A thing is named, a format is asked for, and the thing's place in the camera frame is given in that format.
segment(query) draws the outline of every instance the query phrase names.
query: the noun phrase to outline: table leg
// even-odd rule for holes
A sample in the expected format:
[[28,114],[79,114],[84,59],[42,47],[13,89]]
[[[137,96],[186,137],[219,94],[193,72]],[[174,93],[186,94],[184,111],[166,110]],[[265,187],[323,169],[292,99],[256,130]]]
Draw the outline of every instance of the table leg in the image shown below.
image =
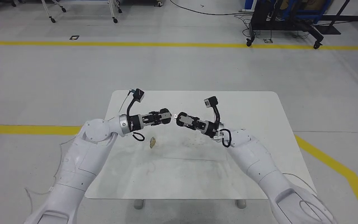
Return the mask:
[[244,208],[246,208],[246,200],[245,199],[237,199],[237,200],[235,200],[235,205],[240,209],[244,209]]
[[145,200],[144,199],[136,199],[134,200],[133,207],[137,210],[141,210],[144,207]]

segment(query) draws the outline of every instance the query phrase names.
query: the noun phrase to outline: small object on table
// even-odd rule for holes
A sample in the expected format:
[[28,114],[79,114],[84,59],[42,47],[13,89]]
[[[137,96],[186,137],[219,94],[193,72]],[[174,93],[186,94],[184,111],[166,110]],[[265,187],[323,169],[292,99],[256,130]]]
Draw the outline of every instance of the small object on table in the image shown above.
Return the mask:
[[156,138],[152,137],[149,143],[150,148],[153,148],[155,144],[156,144]]

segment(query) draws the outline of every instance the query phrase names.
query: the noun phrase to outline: cable on floor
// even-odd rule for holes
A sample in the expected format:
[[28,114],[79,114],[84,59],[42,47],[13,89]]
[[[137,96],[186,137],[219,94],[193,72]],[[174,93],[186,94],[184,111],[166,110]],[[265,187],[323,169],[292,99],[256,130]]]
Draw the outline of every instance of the cable on floor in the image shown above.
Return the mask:
[[309,32],[307,32],[304,35],[299,35],[298,31],[297,31],[297,35],[292,35],[293,38],[300,38],[300,39],[303,39],[303,40],[306,39],[308,36],[309,36]]
[[[346,24],[346,23],[348,23],[348,22],[354,22],[354,21],[335,22],[335,24]],[[315,25],[315,26],[325,26],[325,25],[329,25],[329,24],[331,24],[331,23],[328,23],[328,24],[318,24],[318,25]]]
[[68,141],[66,141],[66,142],[63,142],[63,143],[60,143],[60,144],[59,144],[59,147],[60,147],[60,162],[59,162],[59,164],[58,164],[58,167],[57,167],[57,170],[56,170],[55,174],[53,175],[53,178],[54,178],[55,180],[54,180],[52,186],[50,187],[50,189],[49,189],[47,192],[39,193],[39,192],[35,192],[35,191],[33,191],[33,190],[29,189],[29,188],[25,188],[27,197],[28,197],[29,200],[30,200],[30,206],[31,206],[31,212],[30,212],[30,214],[32,214],[32,212],[33,212],[33,203],[32,203],[32,197],[31,197],[31,194],[30,194],[30,193],[36,194],[36,195],[45,195],[45,194],[50,193],[50,192],[53,190],[53,187],[55,186],[55,183],[56,183],[56,181],[57,181],[56,175],[57,175],[58,171],[60,170],[61,163],[62,163],[62,155],[63,155],[62,145],[67,144],[67,143],[69,143],[70,141],[74,140],[75,137],[71,138],[70,140],[68,140]]
[[223,14],[216,14],[216,13],[206,13],[206,12],[199,12],[199,11],[195,11],[195,10],[191,10],[189,8],[185,8],[182,6],[179,6],[178,4],[174,3],[173,0],[170,0],[171,3],[175,4],[177,7],[179,8],[183,8],[184,10],[189,10],[191,12],[196,12],[196,13],[200,13],[200,14],[204,14],[204,15],[211,15],[211,16],[232,16],[232,15],[252,15],[253,12],[236,12],[236,13],[223,13]]
[[[283,172],[282,174],[284,174],[284,175],[291,175],[291,176],[294,176],[294,177],[300,179],[300,180],[301,180],[305,185],[307,185],[316,195],[318,195],[317,192],[316,192],[315,190],[313,190],[313,188],[312,188],[306,181],[304,181],[302,178],[300,178],[299,176],[297,176],[297,175],[295,175],[295,174],[290,174],[290,173],[288,173],[288,172]],[[313,196],[325,207],[325,209],[332,215],[333,220],[329,219],[328,216],[327,216],[326,214],[324,214],[320,208],[318,208],[316,205],[314,205],[313,203],[311,203],[311,202],[309,202],[309,201],[307,201],[307,200],[300,200],[299,206],[300,206],[301,210],[302,210],[307,216],[311,217],[312,219],[314,219],[314,220],[316,220],[316,221],[318,221],[318,222],[320,222],[320,223],[324,223],[322,220],[318,220],[318,219],[312,217],[310,214],[308,214],[308,213],[302,208],[302,205],[301,205],[302,202],[304,202],[304,203],[306,203],[306,204],[310,204],[311,206],[313,206],[313,207],[315,207],[317,210],[319,210],[319,211],[329,220],[330,223],[333,223],[333,221],[336,220],[335,217],[333,216],[333,213],[327,208],[327,206],[326,206],[316,195],[314,195],[314,194],[312,194],[312,195],[313,195]]]

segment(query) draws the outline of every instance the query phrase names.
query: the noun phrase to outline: black cable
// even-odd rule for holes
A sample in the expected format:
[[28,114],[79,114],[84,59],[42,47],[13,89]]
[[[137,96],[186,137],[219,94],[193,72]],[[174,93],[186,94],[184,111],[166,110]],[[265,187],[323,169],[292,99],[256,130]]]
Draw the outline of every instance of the black cable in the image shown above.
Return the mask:
[[250,13],[224,13],[224,14],[214,14],[214,13],[206,13],[206,12],[199,12],[199,11],[195,11],[195,10],[191,10],[189,8],[185,8],[185,7],[182,7],[182,6],[179,6],[178,4],[175,4],[177,7],[179,8],[183,8],[184,10],[189,10],[191,12],[196,12],[196,13],[200,13],[200,14],[204,14],[204,15],[211,15],[211,16],[231,16],[231,15],[246,15],[246,14],[253,14],[252,12]]
[[[139,135],[139,136],[141,136],[142,137],[142,139],[140,139],[140,138],[137,138],[135,135]],[[145,140],[145,136],[144,135],[142,135],[142,134],[140,134],[140,133],[138,133],[138,132],[133,132],[133,138],[135,138],[135,140],[137,140],[137,141],[139,141],[139,142],[143,142],[144,140]]]
[[301,38],[301,39],[306,39],[309,36],[309,32],[307,32],[307,34],[305,35],[299,35],[298,31],[297,31],[297,35],[292,35],[293,38]]
[[[345,21],[345,22],[335,22],[335,24],[346,24],[348,22],[354,22],[354,21]],[[324,26],[324,25],[329,25],[331,23],[328,23],[328,24],[318,24],[318,25],[315,25],[315,26]]]
[[232,140],[232,139],[231,139],[231,132],[230,132],[229,129],[226,129],[226,128],[220,129],[221,132],[222,132],[223,130],[229,133],[229,142],[228,142],[228,144],[225,144],[224,138],[223,138],[222,143],[223,143],[223,146],[224,146],[224,147],[229,148],[230,145],[231,145],[231,140]]

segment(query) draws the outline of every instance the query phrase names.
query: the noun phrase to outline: metal frame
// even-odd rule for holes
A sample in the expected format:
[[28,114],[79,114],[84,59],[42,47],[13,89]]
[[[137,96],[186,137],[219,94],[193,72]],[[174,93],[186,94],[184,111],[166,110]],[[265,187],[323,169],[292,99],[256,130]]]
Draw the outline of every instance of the metal frame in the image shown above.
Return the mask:
[[[309,32],[316,39],[313,48],[318,49],[321,46],[321,41],[323,40],[322,34],[311,27],[311,24],[296,18],[296,13],[300,4],[302,3],[302,0],[297,0],[294,8],[290,12],[289,18],[286,20],[276,21],[276,17],[279,13],[282,2],[283,0],[277,0],[276,4],[273,5],[274,10],[272,11],[272,4],[269,1],[257,1],[255,11],[252,15],[251,22],[248,27],[250,39],[246,39],[246,45],[251,46],[252,42],[255,40],[254,30],[289,30]],[[272,12],[272,16],[270,20],[267,21],[267,16],[270,12]]]

